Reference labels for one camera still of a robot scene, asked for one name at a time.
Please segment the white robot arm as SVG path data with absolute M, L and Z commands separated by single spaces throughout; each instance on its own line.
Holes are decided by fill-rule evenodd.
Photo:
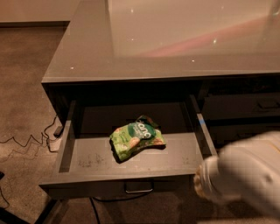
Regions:
M 215 204 L 244 200 L 280 219 L 280 132 L 269 131 L 224 146 L 203 160 L 193 183 L 201 198 Z

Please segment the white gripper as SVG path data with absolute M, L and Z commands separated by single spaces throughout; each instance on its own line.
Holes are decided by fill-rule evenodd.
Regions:
M 199 173 L 193 177 L 194 190 L 203 199 L 213 203 L 225 203 L 226 200 L 214 184 L 213 178 L 220 179 L 217 156 L 208 157 L 199 166 Z

